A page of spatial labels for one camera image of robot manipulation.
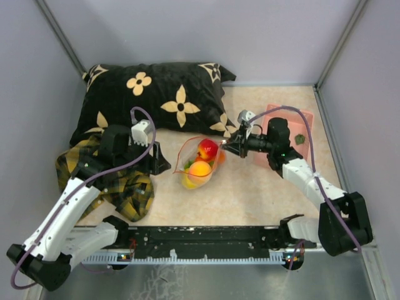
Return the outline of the orange tangerine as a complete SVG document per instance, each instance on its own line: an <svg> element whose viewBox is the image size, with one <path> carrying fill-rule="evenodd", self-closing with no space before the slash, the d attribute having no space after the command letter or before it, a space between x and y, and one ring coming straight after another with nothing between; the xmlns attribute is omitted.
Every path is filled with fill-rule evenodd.
<svg viewBox="0 0 400 300"><path fill-rule="evenodd" d="M217 159L217 163L220 165L220 164L223 164L224 162L225 162L225 160L226 160L226 154L225 154L225 152L224 151L221 151L220 153L219 153L219 157L218 157L218 159Z"/></svg>

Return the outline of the green leaf fruit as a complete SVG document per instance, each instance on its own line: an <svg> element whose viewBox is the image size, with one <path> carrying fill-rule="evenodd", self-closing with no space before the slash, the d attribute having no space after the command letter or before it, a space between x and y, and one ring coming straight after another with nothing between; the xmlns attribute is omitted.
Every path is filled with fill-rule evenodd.
<svg viewBox="0 0 400 300"><path fill-rule="evenodd" d="M195 162L195 160L188 160L188 161L185 163L183 170L184 170L184 171L187 171L187 170L191 167L191 165L192 165L194 162Z"/></svg>

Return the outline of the red apple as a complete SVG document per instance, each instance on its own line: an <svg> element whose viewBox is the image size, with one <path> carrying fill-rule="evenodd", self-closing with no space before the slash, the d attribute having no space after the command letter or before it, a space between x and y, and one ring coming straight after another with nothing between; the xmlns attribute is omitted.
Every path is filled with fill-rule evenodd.
<svg viewBox="0 0 400 300"><path fill-rule="evenodd" d="M218 145L211 139L203 139L197 145L197 159L205 162L213 161L218 153Z"/></svg>

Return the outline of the yellow lemon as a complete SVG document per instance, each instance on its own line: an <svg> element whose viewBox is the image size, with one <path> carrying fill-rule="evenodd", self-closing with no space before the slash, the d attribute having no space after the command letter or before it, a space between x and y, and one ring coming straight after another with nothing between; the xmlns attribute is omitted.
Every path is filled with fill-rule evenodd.
<svg viewBox="0 0 400 300"><path fill-rule="evenodd" d="M198 186L194 184L189 178L187 174L182 175L181 184L188 190L196 189Z"/></svg>

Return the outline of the clear zip top bag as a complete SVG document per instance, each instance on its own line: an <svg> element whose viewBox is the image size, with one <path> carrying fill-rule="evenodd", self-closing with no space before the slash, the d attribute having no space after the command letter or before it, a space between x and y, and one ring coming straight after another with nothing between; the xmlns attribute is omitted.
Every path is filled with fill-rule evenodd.
<svg viewBox="0 0 400 300"><path fill-rule="evenodd" d="M184 188L193 190L207 184L225 160L221 141L196 136L182 145L173 173L180 176Z"/></svg>

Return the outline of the yellow-orange peach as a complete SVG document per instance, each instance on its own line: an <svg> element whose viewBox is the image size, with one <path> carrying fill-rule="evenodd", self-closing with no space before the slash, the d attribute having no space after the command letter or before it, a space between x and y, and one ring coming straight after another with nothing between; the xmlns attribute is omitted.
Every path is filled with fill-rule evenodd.
<svg viewBox="0 0 400 300"><path fill-rule="evenodd" d="M212 176L212 167L204 161L194 162L188 171L188 178L197 186L206 184Z"/></svg>

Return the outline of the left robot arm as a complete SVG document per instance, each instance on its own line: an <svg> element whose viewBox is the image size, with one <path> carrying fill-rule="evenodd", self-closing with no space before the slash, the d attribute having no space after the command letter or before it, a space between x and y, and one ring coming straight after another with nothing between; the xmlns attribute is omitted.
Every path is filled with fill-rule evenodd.
<svg viewBox="0 0 400 300"><path fill-rule="evenodd" d="M154 200L151 176L171 167L159 143L148 138L153 132L147 120L94 129L56 159L61 196L32 235L7 250L16 272L53 291L91 254L129 243L129 223L144 218ZM116 215L69 241L76 223L104 201L115 207Z"/></svg>

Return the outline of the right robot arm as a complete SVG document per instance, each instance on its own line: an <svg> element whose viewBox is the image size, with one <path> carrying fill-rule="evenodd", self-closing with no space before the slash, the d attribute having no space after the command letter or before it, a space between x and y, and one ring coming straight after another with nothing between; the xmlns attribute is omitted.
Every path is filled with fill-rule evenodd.
<svg viewBox="0 0 400 300"><path fill-rule="evenodd" d="M281 220L279 240L294 247L305 240L320 244L331 256L360 250L373 240L366 202L358 192L346 192L315 171L290 142L288 122L272 118L266 134L253 134L244 121L239 130L221 143L223 150L241 158L248 152L266 154L269 167L296 186L319 211L318 218L295 214Z"/></svg>

